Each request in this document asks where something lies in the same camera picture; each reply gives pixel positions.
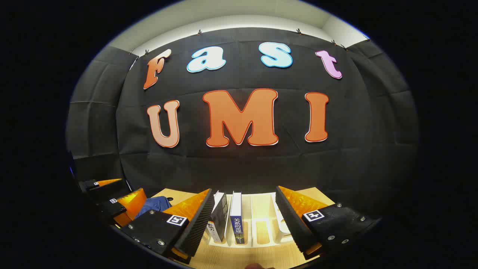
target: book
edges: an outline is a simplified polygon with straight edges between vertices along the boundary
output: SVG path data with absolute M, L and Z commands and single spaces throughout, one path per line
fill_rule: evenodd
M 226 194 L 217 191 L 216 194 L 214 194 L 214 208 L 207 222 L 207 232 L 216 243 L 220 244 L 224 240 L 227 217 L 228 201 Z
M 236 238 L 236 244 L 244 244 L 244 230 L 242 225 L 242 193 L 232 192 L 231 199 L 231 218 L 232 231 Z

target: black backdrop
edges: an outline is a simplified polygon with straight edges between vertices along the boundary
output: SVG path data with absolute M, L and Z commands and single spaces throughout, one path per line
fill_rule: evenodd
M 258 50 L 263 42 L 288 45 L 293 64 L 284 69 L 266 67 Z M 224 50 L 222 68 L 187 72 L 195 51 L 215 45 Z M 143 90 L 147 63 L 166 49 L 172 54 L 158 82 Z M 325 71 L 315 55 L 319 50 L 337 60 L 342 79 Z M 373 42 L 363 41 L 346 51 L 294 32 L 235 28 L 183 38 L 134 59 L 107 47 L 75 89 L 67 137 L 80 180 L 124 176 L 132 189 L 142 187 L 148 196 L 163 188 L 261 193 L 273 192 L 277 185 L 294 190 L 318 187 L 335 201 L 380 213 L 412 169 L 419 138 L 413 98 L 395 65 Z M 227 90 L 242 109 L 257 88 L 279 94 L 274 104 L 279 143 L 208 147 L 204 93 Z M 309 105 L 304 95 L 314 91 L 329 97 L 328 138 L 308 143 L 304 135 Z M 180 101 L 180 141 L 174 148 L 164 148 L 152 137 L 146 109 L 170 100 Z M 168 135 L 164 111 L 160 121 Z

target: blue cloth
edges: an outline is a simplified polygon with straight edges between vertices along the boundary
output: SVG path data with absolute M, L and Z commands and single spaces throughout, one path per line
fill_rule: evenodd
M 171 206 L 172 205 L 169 203 L 168 199 L 164 196 L 148 198 L 146 199 L 146 202 L 144 202 L 144 205 L 141 208 L 141 211 L 136 216 L 136 218 L 141 216 L 143 213 L 148 212 L 149 210 L 162 212 L 170 208 Z

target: light blue letter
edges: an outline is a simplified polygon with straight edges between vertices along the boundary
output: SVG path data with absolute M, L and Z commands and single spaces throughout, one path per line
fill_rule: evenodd
M 291 49 L 286 44 L 265 42 L 259 45 L 259 51 L 266 55 L 261 61 L 268 67 L 286 68 L 292 64 Z
M 204 69 L 216 70 L 226 64 L 222 59 L 223 49 L 221 47 L 207 47 L 193 53 L 193 60 L 186 66 L 187 71 L 191 73 L 200 72 Z

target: wooden table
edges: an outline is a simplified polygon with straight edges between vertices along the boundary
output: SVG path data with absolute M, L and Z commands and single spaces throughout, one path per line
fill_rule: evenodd
M 317 188 L 297 191 L 327 205 L 334 204 Z M 164 189 L 154 195 L 173 197 L 171 205 L 176 205 L 196 193 Z M 299 251 L 294 241 L 271 247 L 231 248 L 217 247 L 208 244 L 208 234 L 205 232 L 199 244 L 196 255 L 191 258 L 189 267 L 195 269 L 244 269 L 248 264 L 259 263 L 264 268 L 289 269 L 306 262 L 304 255 Z

